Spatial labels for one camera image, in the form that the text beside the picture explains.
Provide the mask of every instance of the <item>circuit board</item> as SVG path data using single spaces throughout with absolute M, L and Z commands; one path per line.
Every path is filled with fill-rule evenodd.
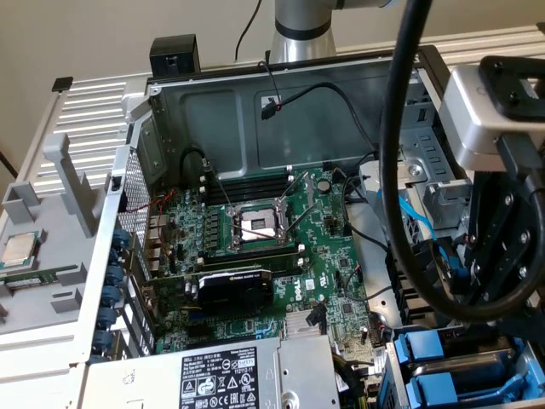
M 288 272 L 273 279 L 274 301 L 257 314 L 249 311 L 227 316 L 207 315 L 197 309 L 183 309 L 178 296 L 184 292 L 184 283 L 193 276 L 208 273 L 207 266 L 198 271 L 199 255 L 206 252 L 213 258 L 233 253 L 229 250 L 232 220 L 227 214 L 228 205 L 202 205 L 196 199 L 197 190 L 175 192 L 165 203 L 160 214 L 166 215 L 173 226 L 164 244 L 173 250 L 181 245 L 183 259 L 176 259 L 173 266 L 166 256 L 161 256 L 155 278 L 148 282 L 157 294 L 158 309 L 162 313 L 158 354 L 219 341 L 285 336 L 286 314 L 310 313 L 319 300 L 325 300 L 331 344 L 349 360 L 370 360 L 370 342 L 361 341 L 362 326 L 368 325 L 366 305 L 348 300 L 338 280 L 339 274 L 345 280 L 359 265 L 353 236 L 344 229 L 341 184 L 334 183 L 331 171 L 321 168 L 294 170 L 291 176 L 291 180 L 295 179 L 287 196 L 291 219 L 307 213 L 294 229 L 296 244 L 288 243 L 285 248 L 304 245 L 304 253 L 212 267 Z M 327 193 L 318 190 L 319 181 L 329 183 Z M 363 284 L 355 278 L 348 290 L 356 297 L 365 296 Z

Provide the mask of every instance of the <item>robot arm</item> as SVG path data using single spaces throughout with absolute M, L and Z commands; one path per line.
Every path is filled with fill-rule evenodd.
M 386 7 L 393 0 L 276 0 L 276 32 L 270 62 L 292 62 L 336 54 L 331 31 L 334 9 Z

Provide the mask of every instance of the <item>black cable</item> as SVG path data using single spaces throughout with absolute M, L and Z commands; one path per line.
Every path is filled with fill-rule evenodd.
M 242 43 L 242 40 L 243 40 L 244 36 L 246 35 L 248 30 L 250 29 L 252 23 L 254 22 L 254 19 L 257 16 L 257 13 L 259 12 L 259 8 L 261 7 L 261 2 L 262 2 L 262 0 L 258 0 L 257 6 L 255 6 L 254 13 L 250 17 L 250 21 L 248 21 L 248 24 L 246 25 L 246 28 L 244 28 L 244 31 L 242 32 L 242 34 L 240 35 L 240 38 L 238 39 L 237 48 L 235 49 L 235 61 L 238 60 L 238 48 L 240 47 L 240 44 Z
M 271 102 L 271 103 L 267 104 L 265 107 L 263 107 L 263 109 L 261 109 L 261 119 L 262 120 L 267 120 L 267 119 L 273 117 L 274 114 L 277 111 L 280 111 L 280 109 L 282 109 L 286 105 L 289 105 L 293 101 L 297 101 L 302 96 L 304 96 L 304 95 L 308 94 L 309 92 L 311 92 L 311 91 L 313 91 L 315 89 L 318 89 L 318 88 L 331 89 L 331 90 L 335 91 L 342 98 L 343 101 L 345 101 L 345 103 L 347 104 L 348 110 L 350 111 L 350 115 L 352 115 L 352 119 L 353 119 L 354 123 L 356 124 L 356 128 L 358 128 L 359 134 L 364 138 L 365 142 L 367 142 L 367 144 L 369 145 L 370 152 L 375 153 L 376 152 L 376 147 L 373 145 L 373 142 L 369 138 L 369 135 L 367 135 L 367 132 L 365 132 L 364 126 L 359 121 L 358 114 L 356 113 L 356 110 L 354 109 L 354 106 L 352 105 L 352 102 L 348 99 L 348 97 L 344 93 L 344 91 L 342 89 L 340 89 L 339 87 L 337 87 L 333 83 L 317 83 L 315 85 L 311 85 L 310 87 L 304 89 L 301 92 L 298 92 L 297 94 L 294 94 L 294 95 L 286 98 L 285 100 L 280 100 L 279 95 L 278 95 L 279 103 L 276 103 L 276 102 L 272 103 Z
M 6 169 L 11 174 L 11 176 L 17 179 L 17 176 L 19 175 L 17 173 L 17 170 L 15 170 L 14 166 L 8 161 L 8 159 L 1 152 L 0 152 L 0 162 L 2 162 L 2 164 L 6 167 Z
M 367 205 L 369 203 L 369 201 L 367 199 L 353 199 L 349 196 L 347 196 L 346 198 L 344 198 L 346 200 L 346 202 L 350 205 L 352 204 L 363 204 L 363 205 Z
M 531 195 L 536 212 L 538 241 L 530 272 L 509 294 L 482 305 L 463 305 L 437 292 L 418 265 L 407 238 L 399 208 L 398 149 L 399 132 L 407 88 L 418 43 L 426 24 L 431 0 L 408 0 L 398 34 L 381 122 L 381 188 L 382 202 L 394 255 L 416 292 L 432 309 L 463 322 L 488 322 L 500 319 L 521 306 L 542 281 L 542 260 L 545 260 L 545 192 Z
M 365 396 L 365 388 L 356 377 L 356 374 L 350 365 L 339 355 L 333 355 L 333 367 L 341 379 L 348 385 L 354 398 Z
M 187 158 L 187 155 L 189 155 L 189 153 L 198 153 L 198 155 L 202 159 L 206 158 L 206 155 L 204 154 L 204 151 L 200 147 L 187 147 L 186 149 L 184 149 L 181 152 L 180 164 L 178 165 L 179 166 L 179 172 L 180 172 L 180 182 L 181 182 L 181 174 L 182 174 L 182 171 L 184 169 L 184 162 L 185 162 L 185 160 Z
M 347 197 L 350 197 L 350 194 L 355 192 L 358 197 L 361 199 L 362 203 L 367 203 L 367 199 L 365 196 L 358 190 L 358 186 L 361 184 L 361 181 L 357 176 L 347 177 L 344 172 L 342 173 L 345 176 L 345 179 L 348 179 L 348 183 L 350 184 L 350 187 L 352 188 L 351 192 L 345 192 L 345 199 Z M 354 185 L 353 180 L 356 179 L 359 183 L 357 185 Z
M 371 294 L 370 296 L 367 296 L 366 298 L 357 298 L 355 296 L 352 296 L 349 292 L 348 292 L 348 284 L 350 284 L 350 280 L 352 279 L 352 277 L 358 272 L 358 270 L 354 270 L 350 273 L 350 275 L 348 276 L 347 280 L 344 282 L 344 295 L 346 296 L 346 298 L 348 298 L 349 300 L 351 301 L 355 301 L 355 302 L 368 302 L 369 300 L 372 300 L 373 298 L 377 298 L 378 296 L 380 296 L 381 294 L 385 293 L 386 291 L 388 290 L 392 290 L 392 286 L 389 285 L 388 287 L 384 287 L 383 289 L 377 291 L 376 293 L 374 294 Z
M 337 87 L 335 84 L 333 84 L 333 83 L 318 83 L 318 84 L 312 85 L 312 86 L 308 87 L 307 89 L 304 89 L 303 91 L 298 92 L 297 94 L 292 95 L 289 98 L 286 98 L 284 101 L 281 101 L 281 105 L 282 105 L 282 107 L 285 107 L 286 105 L 289 105 L 291 102 L 297 101 L 302 96 L 304 96 L 304 95 L 308 94 L 309 92 L 311 92 L 311 91 L 313 91 L 315 89 L 318 89 L 318 88 L 331 89 L 332 91 L 335 91 L 342 98 L 342 100 L 347 104 L 348 110 L 350 111 L 350 115 L 352 115 L 352 119 L 353 119 L 354 123 L 356 124 L 356 128 L 358 128 L 359 133 L 362 135 L 365 142 L 367 142 L 367 145 L 369 145 L 370 150 L 372 152 L 374 152 L 376 150 L 375 146 L 373 145 L 373 142 L 369 138 L 369 135 L 367 135 L 367 132 L 365 132 L 364 126 L 361 124 L 361 122 L 359 122 L 358 115 L 356 114 L 356 110 L 354 109 L 354 106 L 352 105 L 352 102 L 348 99 L 348 97 L 344 93 L 344 91 L 342 89 L 340 89 L 339 87 Z
M 375 364 L 373 362 L 368 362 L 366 360 L 347 360 L 347 365 L 367 365 L 367 366 L 374 366 Z
M 358 171 L 359 166 L 365 162 L 365 160 L 371 156 L 378 153 L 377 151 L 366 153 L 355 165 L 354 165 L 354 171 Z
M 272 81 L 272 85 L 274 86 L 274 90 L 276 91 L 276 96 L 278 98 L 278 103 L 277 103 L 277 109 L 279 110 L 282 106 L 282 101 L 280 100 L 280 92 L 278 91 L 278 87 L 276 86 L 276 81 L 274 80 L 274 76 L 273 76 L 273 73 L 271 72 L 271 69 L 269 68 L 269 65 L 267 64 L 266 61 L 259 61 L 257 63 L 257 66 L 264 66 L 265 69 L 267 70 L 267 74 L 269 74 L 269 77 L 271 78 L 271 81 Z
M 342 185 L 342 195 L 341 195 L 341 207 L 342 207 L 342 218 L 344 219 L 344 222 L 347 226 L 350 227 L 350 229 L 355 232 L 359 237 L 362 239 L 365 239 L 369 241 L 370 243 L 373 243 L 374 245 L 379 246 L 381 249 L 383 249 L 386 253 L 388 253 L 388 248 L 386 245 L 378 241 L 377 239 L 373 239 L 372 237 L 368 236 L 367 234 L 361 233 L 357 228 L 355 228 L 352 223 L 348 220 L 348 211 L 347 211 L 347 204 L 344 200 L 344 197 L 346 195 L 347 191 L 347 184 L 350 178 L 347 178 L 344 181 L 344 184 Z

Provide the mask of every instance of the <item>motherboard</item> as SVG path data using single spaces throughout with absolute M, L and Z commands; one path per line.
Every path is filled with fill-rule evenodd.
M 158 195 L 143 293 L 156 353 L 264 337 L 327 334 L 348 360 L 367 360 L 369 316 L 342 177 L 310 168 L 206 181 Z

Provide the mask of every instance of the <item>warning label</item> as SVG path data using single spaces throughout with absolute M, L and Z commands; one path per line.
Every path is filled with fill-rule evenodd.
M 182 358 L 180 409 L 258 407 L 256 348 Z

